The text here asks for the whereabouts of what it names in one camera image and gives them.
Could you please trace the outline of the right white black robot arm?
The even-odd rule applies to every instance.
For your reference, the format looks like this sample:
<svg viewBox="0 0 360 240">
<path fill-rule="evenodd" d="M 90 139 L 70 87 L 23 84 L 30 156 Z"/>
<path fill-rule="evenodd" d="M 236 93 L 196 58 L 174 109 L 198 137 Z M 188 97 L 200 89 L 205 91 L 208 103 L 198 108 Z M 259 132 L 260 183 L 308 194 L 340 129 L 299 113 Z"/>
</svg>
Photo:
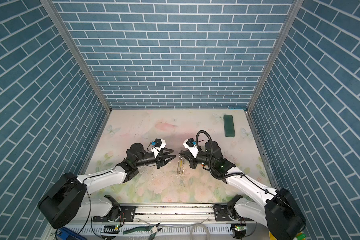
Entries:
<svg viewBox="0 0 360 240">
<path fill-rule="evenodd" d="M 293 195 L 285 188 L 276 190 L 261 184 L 225 159 L 217 142 L 205 143 L 205 150 L 194 139 L 185 140 L 179 155 L 195 169 L 208 167 L 213 178 L 240 191 L 227 203 L 233 220 L 249 218 L 267 227 L 277 240 L 295 240 L 306 227 L 306 218 Z"/>
</svg>

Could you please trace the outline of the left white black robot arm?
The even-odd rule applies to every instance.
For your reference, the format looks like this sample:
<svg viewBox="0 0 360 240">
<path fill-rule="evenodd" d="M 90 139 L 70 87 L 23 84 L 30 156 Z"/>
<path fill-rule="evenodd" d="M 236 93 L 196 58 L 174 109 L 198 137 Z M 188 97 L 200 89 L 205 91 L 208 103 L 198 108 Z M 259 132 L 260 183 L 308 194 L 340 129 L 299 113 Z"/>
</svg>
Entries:
<svg viewBox="0 0 360 240">
<path fill-rule="evenodd" d="M 126 158 L 114 167 L 88 175 L 63 174 L 38 202 L 38 209 L 54 229 L 74 219 L 103 217 L 109 222 L 121 219 L 120 204 L 110 195 L 106 201 L 92 200 L 91 194 L 112 185 L 133 179 L 139 167 L 161 168 L 173 160 L 173 150 L 164 140 L 157 139 L 146 151 L 140 143 L 132 144 Z"/>
</svg>

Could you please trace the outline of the metal key organizer ring plate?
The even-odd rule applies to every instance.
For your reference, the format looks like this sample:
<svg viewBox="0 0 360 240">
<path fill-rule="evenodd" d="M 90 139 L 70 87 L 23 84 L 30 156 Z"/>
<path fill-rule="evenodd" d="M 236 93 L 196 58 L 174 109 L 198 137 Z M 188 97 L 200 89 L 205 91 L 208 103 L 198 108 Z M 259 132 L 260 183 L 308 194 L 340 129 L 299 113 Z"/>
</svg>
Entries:
<svg viewBox="0 0 360 240">
<path fill-rule="evenodd" d="M 184 159 L 183 157 L 179 157 L 178 167 L 177 167 L 177 175 L 182 175 L 184 173 Z"/>
</svg>

